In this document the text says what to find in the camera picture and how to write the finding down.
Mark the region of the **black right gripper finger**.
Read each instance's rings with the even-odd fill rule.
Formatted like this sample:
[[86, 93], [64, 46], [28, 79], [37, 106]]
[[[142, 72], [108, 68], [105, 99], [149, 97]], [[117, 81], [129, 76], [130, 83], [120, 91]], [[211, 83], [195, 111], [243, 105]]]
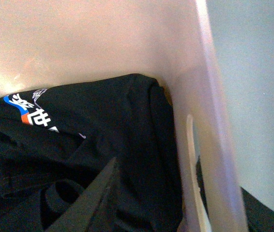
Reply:
[[48, 232], [111, 232], [119, 195], [119, 163], [113, 157]]

